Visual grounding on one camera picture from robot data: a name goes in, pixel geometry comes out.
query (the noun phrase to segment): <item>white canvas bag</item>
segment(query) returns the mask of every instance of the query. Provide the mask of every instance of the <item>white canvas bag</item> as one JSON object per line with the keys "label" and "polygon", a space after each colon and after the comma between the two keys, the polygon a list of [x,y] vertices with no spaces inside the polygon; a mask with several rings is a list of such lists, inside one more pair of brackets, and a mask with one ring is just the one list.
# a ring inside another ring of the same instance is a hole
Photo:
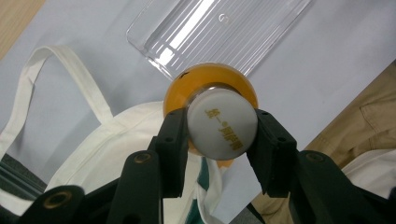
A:
{"label": "white canvas bag", "polygon": [[[46,190],[61,185],[78,185],[89,193],[118,178],[130,154],[148,148],[152,136],[157,135],[163,123],[163,102],[137,105],[113,117],[91,74],[70,48],[42,47],[32,54],[22,69],[11,118],[0,134],[0,158],[22,130],[35,80],[52,54],[78,84],[101,125],[61,165]],[[164,200],[164,222],[220,223],[212,213],[219,202],[221,182],[215,161],[189,153],[183,197]],[[0,190],[0,204],[16,215],[23,214],[31,203]]]}

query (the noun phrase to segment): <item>wooden surface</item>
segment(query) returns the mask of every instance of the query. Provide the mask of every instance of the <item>wooden surface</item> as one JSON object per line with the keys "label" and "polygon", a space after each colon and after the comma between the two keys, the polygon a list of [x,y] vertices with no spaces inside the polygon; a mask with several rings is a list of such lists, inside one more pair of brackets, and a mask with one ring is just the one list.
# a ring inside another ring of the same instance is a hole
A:
{"label": "wooden surface", "polygon": [[0,0],[0,60],[45,0]]}

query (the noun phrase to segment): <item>person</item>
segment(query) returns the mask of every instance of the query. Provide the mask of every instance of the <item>person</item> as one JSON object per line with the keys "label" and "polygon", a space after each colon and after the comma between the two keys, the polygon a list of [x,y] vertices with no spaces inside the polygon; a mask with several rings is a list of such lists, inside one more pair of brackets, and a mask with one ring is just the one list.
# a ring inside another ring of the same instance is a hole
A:
{"label": "person", "polygon": [[[390,190],[396,187],[395,148],[396,61],[305,149],[328,155],[353,184],[388,198]],[[376,176],[364,175],[370,169],[371,172],[375,169]],[[265,223],[293,223],[289,198],[259,194],[252,204]]]}

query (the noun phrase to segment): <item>white bottle cap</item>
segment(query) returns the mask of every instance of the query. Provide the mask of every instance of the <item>white bottle cap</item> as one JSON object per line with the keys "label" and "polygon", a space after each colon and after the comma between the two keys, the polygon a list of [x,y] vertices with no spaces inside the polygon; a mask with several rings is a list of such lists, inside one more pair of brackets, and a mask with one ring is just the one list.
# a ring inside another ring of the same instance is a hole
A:
{"label": "white bottle cap", "polygon": [[226,89],[199,94],[187,112],[190,139],[204,156],[227,161],[242,155],[253,143],[257,115],[241,95]]}

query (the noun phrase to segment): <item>white table surface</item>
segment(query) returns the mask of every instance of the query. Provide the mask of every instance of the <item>white table surface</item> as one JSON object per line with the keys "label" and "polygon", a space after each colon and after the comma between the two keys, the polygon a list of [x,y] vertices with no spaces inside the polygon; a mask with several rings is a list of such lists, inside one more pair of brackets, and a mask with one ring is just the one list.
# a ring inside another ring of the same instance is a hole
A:
{"label": "white table surface", "polygon": [[[49,0],[0,61],[0,129],[19,74],[42,45],[68,45],[92,72],[113,114],[161,101],[170,81],[127,41],[144,1]],[[303,149],[396,58],[396,1],[313,0],[248,77],[260,108]],[[62,66],[49,59],[23,135],[8,151],[44,181],[99,125]]]}

